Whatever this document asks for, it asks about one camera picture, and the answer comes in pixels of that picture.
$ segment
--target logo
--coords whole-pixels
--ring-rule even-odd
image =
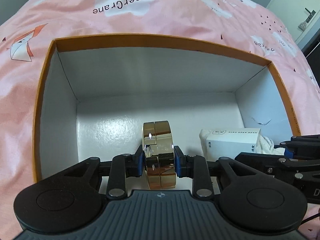
[[[159,198],[163,198],[163,197],[165,197],[166,195],[165,195],[164,193],[160,192],[160,193],[158,193],[156,196],[159,197]]]

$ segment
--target gold object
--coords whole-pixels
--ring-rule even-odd
[[[146,155],[150,189],[174,188],[176,173],[169,122],[145,122],[142,129],[142,145]]]

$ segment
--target white cloth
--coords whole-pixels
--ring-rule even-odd
[[[273,155],[284,155],[284,148],[274,148],[275,144],[268,137],[260,135],[258,137],[256,153],[262,154],[273,154]]]
[[[208,135],[212,132],[212,130],[207,130],[207,129],[202,129],[199,138],[201,142],[201,147],[202,147],[202,152],[204,157],[207,159],[207,144],[206,144],[206,139]]]

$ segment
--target black cable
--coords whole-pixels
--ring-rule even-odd
[[[313,220],[313,219],[318,218],[318,217],[320,217],[320,213],[315,214],[315,215],[313,215],[313,216],[311,216],[311,217],[308,217],[308,218],[306,218],[305,220],[302,220],[302,222],[301,222],[300,225],[302,225],[302,224],[304,224],[304,223],[306,223],[306,222],[309,222],[310,220]]]

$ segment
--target door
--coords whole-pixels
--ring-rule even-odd
[[[320,0],[271,0],[267,8],[282,20],[296,43],[303,38],[320,16]],[[309,17],[309,12],[313,10],[315,11],[313,17]],[[310,19],[307,28],[302,31],[298,26],[308,17]]]

